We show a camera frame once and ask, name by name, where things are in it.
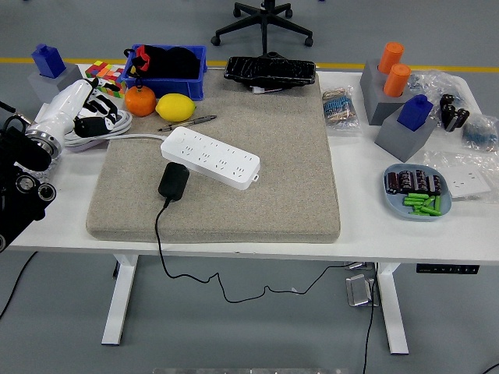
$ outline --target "yellow floor line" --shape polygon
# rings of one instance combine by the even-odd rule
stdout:
[[[93,64],[99,58],[64,58],[64,61],[72,64]],[[124,58],[105,58],[101,61],[106,61],[109,64],[125,65],[126,59]],[[33,64],[32,58],[0,58],[0,64]],[[207,61],[210,67],[225,66],[226,61]],[[337,69],[337,70],[362,70],[364,64],[346,64],[346,63],[331,63],[331,62],[318,62],[316,63],[318,69]],[[446,66],[446,65],[410,65],[412,70],[442,70],[445,72],[499,72],[497,66]]]

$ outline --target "orange cylinder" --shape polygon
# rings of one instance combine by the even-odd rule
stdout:
[[[398,64],[404,53],[404,46],[396,41],[391,41],[387,43],[384,47],[383,55],[381,56],[380,64],[378,65],[378,71],[389,74],[391,67],[394,64]]]
[[[409,81],[411,68],[404,64],[395,64],[391,67],[383,92],[390,97],[399,97],[404,93],[405,85]]]

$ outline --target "chair base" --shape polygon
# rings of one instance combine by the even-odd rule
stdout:
[[[285,12],[286,18],[292,17],[291,4],[289,3],[275,6],[275,1],[265,0],[260,8],[241,4],[240,2],[235,3],[233,12],[234,17],[240,17],[241,12],[247,13],[249,16],[215,31],[215,36],[211,38],[211,43],[213,45],[220,45],[220,35],[222,34],[231,33],[232,31],[241,30],[248,26],[260,24],[262,31],[262,47],[265,55],[267,53],[267,25],[271,24],[282,27],[286,30],[306,35],[307,38],[305,39],[305,45],[307,47],[312,47],[312,31],[278,16],[278,14]]]

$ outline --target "white desk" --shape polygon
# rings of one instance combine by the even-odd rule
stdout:
[[[378,262],[391,352],[409,353],[393,271],[400,263],[498,265],[499,205],[454,203],[445,217],[434,222],[405,221],[395,215],[384,201],[382,175],[400,161],[373,142],[379,128],[366,124],[360,73],[320,72],[319,76],[324,89],[354,87],[353,102],[363,125],[362,137],[330,138],[342,222],[339,239],[334,244],[164,244],[163,250],[171,256]],[[432,146],[432,139],[427,146]],[[119,344],[137,257],[156,256],[157,244],[104,242],[87,233],[87,210],[105,153],[105,146],[63,153],[52,180],[58,195],[46,209],[46,218],[33,222],[10,249],[115,255],[122,266],[102,343]]]

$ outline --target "power outlet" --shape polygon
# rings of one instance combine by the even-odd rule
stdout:
[[[490,191],[489,185],[474,166],[443,168],[439,172],[444,176],[452,198],[475,196]]]
[[[258,180],[258,156],[185,127],[172,131],[161,144],[161,155],[237,189]]]
[[[431,274],[477,274],[479,268],[480,265],[418,263],[416,265],[416,272]]]

